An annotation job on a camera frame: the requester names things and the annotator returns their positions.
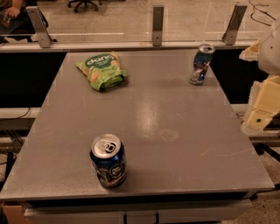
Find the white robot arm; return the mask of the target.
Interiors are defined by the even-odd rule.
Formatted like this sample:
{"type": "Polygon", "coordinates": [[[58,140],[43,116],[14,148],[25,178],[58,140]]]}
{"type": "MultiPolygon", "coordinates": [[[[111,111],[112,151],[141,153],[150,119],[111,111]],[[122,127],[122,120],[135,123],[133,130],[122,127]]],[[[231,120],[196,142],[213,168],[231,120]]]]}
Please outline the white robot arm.
{"type": "Polygon", "coordinates": [[[273,22],[262,38],[242,51],[239,58],[256,61],[258,68],[269,75],[262,82],[253,82],[241,122],[243,133],[256,135],[280,113],[280,18],[273,22]]]}

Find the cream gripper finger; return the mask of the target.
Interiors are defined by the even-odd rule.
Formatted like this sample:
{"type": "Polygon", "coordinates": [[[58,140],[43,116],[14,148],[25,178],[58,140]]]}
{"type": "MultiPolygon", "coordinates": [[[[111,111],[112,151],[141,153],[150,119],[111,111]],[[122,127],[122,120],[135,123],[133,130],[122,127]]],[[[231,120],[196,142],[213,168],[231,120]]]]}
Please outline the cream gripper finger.
{"type": "Polygon", "coordinates": [[[263,82],[253,82],[248,107],[241,122],[241,131],[247,135],[256,135],[279,113],[280,76],[270,74],[263,82]]]}
{"type": "Polygon", "coordinates": [[[249,46],[245,50],[243,50],[241,52],[241,54],[239,55],[239,59],[245,60],[248,62],[258,61],[260,43],[261,43],[261,40],[258,39],[251,46],[249,46]]]}

